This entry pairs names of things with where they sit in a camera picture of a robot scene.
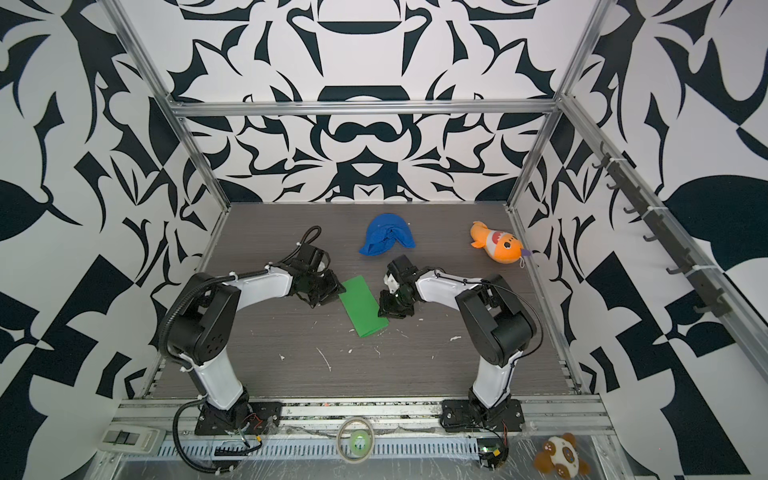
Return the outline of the green square paper sheet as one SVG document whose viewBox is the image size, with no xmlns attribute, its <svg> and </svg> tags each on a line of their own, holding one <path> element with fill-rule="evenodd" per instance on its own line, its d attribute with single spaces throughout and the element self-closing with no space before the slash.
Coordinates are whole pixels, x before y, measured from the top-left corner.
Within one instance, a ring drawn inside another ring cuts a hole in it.
<svg viewBox="0 0 768 480">
<path fill-rule="evenodd" d="M 345 291 L 339 298 L 360 338 L 366 338 L 386 329 L 389 322 L 380 317 L 379 305 L 362 276 L 353 277 L 342 283 Z"/>
</svg>

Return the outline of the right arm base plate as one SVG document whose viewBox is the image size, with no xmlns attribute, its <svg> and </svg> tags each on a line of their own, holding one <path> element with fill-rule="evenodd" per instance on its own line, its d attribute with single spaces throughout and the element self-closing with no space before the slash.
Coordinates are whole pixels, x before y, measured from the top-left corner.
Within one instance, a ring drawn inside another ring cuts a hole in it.
<svg viewBox="0 0 768 480">
<path fill-rule="evenodd" d="M 507 398 L 499 405 L 486 408 L 477 399 L 446 399 L 440 404 L 439 422 L 446 432 L 490 429 L 501 433 L 521 432 L 525 424 L 521 402 Z"/>
</svg>

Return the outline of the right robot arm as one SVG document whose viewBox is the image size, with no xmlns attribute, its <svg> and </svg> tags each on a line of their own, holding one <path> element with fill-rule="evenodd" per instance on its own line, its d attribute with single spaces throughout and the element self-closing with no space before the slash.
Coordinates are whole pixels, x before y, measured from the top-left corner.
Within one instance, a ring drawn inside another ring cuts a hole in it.
<svg viewBox="0 0 768 480">
<path fill-rule="evenodd" d="M 417 268 L 407 256 L 392 260 L 383 277 L 379 315 L 407 318 L 419 303 L 439 304 L 461 314 L 480 356 L 470 399 L 483 410 L 511 397 L 517 361 L 538 332 L 535 313 L 500 275 L 485 279 L 451 275 L 438 268 Z"/>
</svg>

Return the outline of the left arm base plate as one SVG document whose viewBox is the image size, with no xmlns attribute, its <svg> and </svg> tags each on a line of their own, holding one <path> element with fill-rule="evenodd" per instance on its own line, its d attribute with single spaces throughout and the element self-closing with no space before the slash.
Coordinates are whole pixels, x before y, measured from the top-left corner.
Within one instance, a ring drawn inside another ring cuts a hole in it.
<svg viewBox="0 0 768 480">
<path fill-rule="evenodd" d="M 283 404 L 277 401 L 239 402 L 229 410 L 218 409 L 208 402 L 200 408 L 194 433 L 198 436 L 265 434 L 278 427 Z"/>
</svg>

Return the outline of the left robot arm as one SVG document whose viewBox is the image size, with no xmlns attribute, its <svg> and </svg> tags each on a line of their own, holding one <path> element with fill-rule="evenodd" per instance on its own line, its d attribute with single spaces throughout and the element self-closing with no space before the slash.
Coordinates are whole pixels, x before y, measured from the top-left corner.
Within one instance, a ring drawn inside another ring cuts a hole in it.
<svg viewBox="0 0 768 480">
<path fill-rule="evenodd" d="M 227 346 L 239 311 L 295 296 L 310 307 L 336 300 L 346 289 L 326 251 L 297 247 L 281 262 L 256 272 L 214 277 L 198 273 L 184 286 L 159 327 L 161 354 L 190 374 L 210 407 L 229 412 L 246 401 Z"/>
</svg>

